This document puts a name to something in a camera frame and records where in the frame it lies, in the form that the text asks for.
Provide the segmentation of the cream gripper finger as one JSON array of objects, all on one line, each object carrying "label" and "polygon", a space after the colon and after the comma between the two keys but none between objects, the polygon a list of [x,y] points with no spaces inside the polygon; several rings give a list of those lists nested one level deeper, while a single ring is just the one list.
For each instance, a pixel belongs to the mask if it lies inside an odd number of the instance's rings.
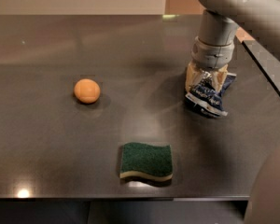
[{"label": "cream gripper finger", "polygon": [[198,85],[203,79],[203,70],[195,62],[190,62],[187,68],[185,90],[189,92],[191,88]]},{"label": "cream gripper finger", "polygon": [[215,91],[221,91],[225,79],[227,77],[227,74],[228,74],[227,65],[224,65],[220,69],[211,72],[212,87],[215,89]]}]

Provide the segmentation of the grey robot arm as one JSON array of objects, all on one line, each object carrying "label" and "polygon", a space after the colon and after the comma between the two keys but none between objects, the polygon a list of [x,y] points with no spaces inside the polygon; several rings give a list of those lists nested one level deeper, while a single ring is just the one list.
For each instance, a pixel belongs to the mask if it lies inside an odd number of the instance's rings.
[{"label": "grey robot arm", "polygon": [[[200,112],[220,117],[224,69],[241,27],[280,63],[280,0],[198,0],[203,20],[191,51],[186,99]],[[259,170],[245,210],[244,224],[280,224],[280,145]]]}]

